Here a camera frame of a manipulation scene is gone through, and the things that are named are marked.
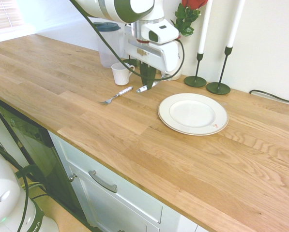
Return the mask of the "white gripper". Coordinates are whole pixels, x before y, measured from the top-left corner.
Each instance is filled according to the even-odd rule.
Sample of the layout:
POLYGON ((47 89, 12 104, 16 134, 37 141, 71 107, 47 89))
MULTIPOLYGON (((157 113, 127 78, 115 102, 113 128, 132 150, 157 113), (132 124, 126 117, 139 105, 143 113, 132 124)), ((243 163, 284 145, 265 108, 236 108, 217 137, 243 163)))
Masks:
POLYGON ((175 41, 165 44, 140 43, 132 35, 129 25, 124 27, 124 50, 128 55, 141 61, 139 65, 141 81, 147 90, 152 88, 156 69, 169 73, 178 65, 179 49, 175 41))

